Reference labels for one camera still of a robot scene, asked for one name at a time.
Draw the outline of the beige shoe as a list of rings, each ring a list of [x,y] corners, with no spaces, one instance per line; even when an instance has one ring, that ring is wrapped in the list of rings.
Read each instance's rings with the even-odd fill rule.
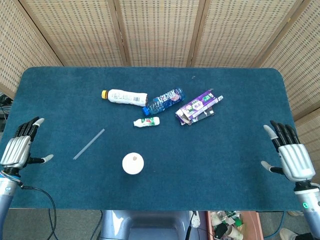
[[[298,240],[299,235],[287,228],[282,228],[279,231],[279,236],[281,240]]]

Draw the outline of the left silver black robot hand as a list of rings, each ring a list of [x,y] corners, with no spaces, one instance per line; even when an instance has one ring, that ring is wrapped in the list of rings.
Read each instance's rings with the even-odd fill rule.
[[[44,164],[50,161],[54,155],[45,157],[31,157],[30,149],[37,134],[38,128],[45,121],[44,118],[35,117],[21,124],[14,136],[8,141],[0,165],[2,174],[19,177],[19,171],[30,164]]]

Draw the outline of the white bottle yellow cap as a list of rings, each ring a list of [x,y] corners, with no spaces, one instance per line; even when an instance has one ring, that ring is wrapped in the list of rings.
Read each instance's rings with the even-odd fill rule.
[[[130,92],[120,89],[103,90],[101,98],[109,100],[112,103],[135,105],[145,107],[148,103],[148,94],[139,92]]]

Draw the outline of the flattened black carton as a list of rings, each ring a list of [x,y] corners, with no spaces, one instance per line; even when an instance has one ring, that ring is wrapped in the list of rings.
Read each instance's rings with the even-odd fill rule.
[[[196,123],[198,121],[201,121],[207,117],[211,117],[215,114],[214,110],[212,107],[209,107],[208,109],[206,109],[205,111],[203,111],[201,114],[199,114],[198,116],[194,117],[192,120],[191,120],[191,123]]]

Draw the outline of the red waste bin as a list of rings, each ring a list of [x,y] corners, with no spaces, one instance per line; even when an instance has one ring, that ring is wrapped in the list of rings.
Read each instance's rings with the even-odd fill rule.
[[[207,237],[214,240],[214,229],[211,223],[210,211],[205,211]],[[259,214],[256,211],[241,211],[240,219],[244,227],[241,229],[244,240],[264,240]]]

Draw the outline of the crumpled white paper cup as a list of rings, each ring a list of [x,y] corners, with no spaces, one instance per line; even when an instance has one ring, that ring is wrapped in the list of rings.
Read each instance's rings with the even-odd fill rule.
[[[233,240],[243,240],[244,236],[243,234],[235,227],[233,227],[232,225],[229,225],[227,227],[227,231],[225,232],[225,234],[232,238]]]

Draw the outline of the white oval device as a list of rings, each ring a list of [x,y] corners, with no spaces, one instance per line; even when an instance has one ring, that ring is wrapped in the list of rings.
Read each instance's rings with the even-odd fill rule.
[[[192,228],[198,228],[201,225],[201,218],[198,211],[190,212],[190,221]]]

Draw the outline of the clear bottle blue cap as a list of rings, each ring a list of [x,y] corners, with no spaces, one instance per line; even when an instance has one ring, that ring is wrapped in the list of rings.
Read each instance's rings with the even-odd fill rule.
[[[155,97],[150,103],[142,108],[145,116],[151,116],[161,113],[185,99],[185,92],[180,88],[174,88],[167,93]]]

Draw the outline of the woven bamboo screen panel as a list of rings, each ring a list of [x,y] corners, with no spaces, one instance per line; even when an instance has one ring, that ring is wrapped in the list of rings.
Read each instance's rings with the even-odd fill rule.
[[[320,108],[295,122],[299,140],[308,150],[312,164],[320,178]]]
[[[303,0],[209,0],[194,67],[251,67]]]
[[[320,107],[320,0],[309,0],[262,67],[282,74],[295,120]]]
[[[114,0],[127,64],[189,67],[208,0]]]
[[[21,0],[0,0],[0,93],[15,98],[31,67],[62,66]]]
[[[119,0],[18,0],[64,66],[130,66]]]

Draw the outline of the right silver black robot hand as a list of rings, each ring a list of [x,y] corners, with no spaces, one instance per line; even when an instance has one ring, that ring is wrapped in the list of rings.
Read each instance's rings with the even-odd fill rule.
[[[310,183],[316,175],[315,168],[307,148],[298,138],[291,125],[284,125],[273,120],[271,126],[263,125],[281,162],[281,167],[275,167],[266,161],[261,165],[269,172],[284,175],[294,183]]]

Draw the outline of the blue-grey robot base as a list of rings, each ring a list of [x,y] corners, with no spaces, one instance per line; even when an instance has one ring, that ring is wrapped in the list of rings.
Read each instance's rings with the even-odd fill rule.
[[[192,212],[105,210],[97,240],[185,240]]]

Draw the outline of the small white bottle green label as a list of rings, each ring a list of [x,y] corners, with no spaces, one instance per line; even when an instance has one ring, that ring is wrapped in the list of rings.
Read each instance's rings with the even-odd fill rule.
[[[158,126],[159,124],[159,117],[139,118],[133,122],[133,126],[138,128],[153,127]]]

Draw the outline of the blue felt table cover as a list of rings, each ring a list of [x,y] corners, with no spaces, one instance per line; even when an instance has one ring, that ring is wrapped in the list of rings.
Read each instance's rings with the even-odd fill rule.
[[[189,102],[212,89],[223,100],[214,115],[181,125],[177,103],[160,124],[135,127],[140,107],[111,103],[103,90],[147,93],[174,88]],[[53,155],[21,171],[22,182],[49,192],[59,209],[255,210],[299,209],[294,184],[266,171],[280,158],[263,125],[293,125],[284,80],[274,68],[32,67],[21,77],[0,140],[0,158],[18,126],[44,118],[31,156]],[[101,130],[76,160],[73,157]],[[143,157],[138,174],[122,167]]]

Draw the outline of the flattened purple milk carton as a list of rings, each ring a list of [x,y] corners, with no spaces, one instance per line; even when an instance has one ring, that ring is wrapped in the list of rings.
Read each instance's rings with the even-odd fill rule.
[[[212,89],[209,89],[190,101],[189,103],[180,107],[176,112],[175,116],[179,120],[180,124],[192,125],[192,119],[203,111],[221,102],[224,97],[222,95],[215,96],[212,93]]]

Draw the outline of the clear plastic straw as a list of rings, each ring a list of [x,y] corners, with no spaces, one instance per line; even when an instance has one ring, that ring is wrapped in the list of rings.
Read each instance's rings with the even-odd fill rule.
[[[77,160],[104,132],[102,128],[72,159]]]

